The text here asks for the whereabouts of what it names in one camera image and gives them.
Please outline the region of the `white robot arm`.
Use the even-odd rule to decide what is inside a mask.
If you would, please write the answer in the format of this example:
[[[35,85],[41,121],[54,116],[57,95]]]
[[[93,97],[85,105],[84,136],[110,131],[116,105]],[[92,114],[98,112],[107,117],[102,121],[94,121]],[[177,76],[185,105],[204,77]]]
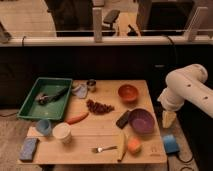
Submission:
[[[191,64],[169,72],[165,78],[167,87],[157,101],[163,107],[162,126],[169,128],[175,121],[176,112],[185,101],[191,102],[213,118],[213,90],[204,85],[208,72],[201,64]]]

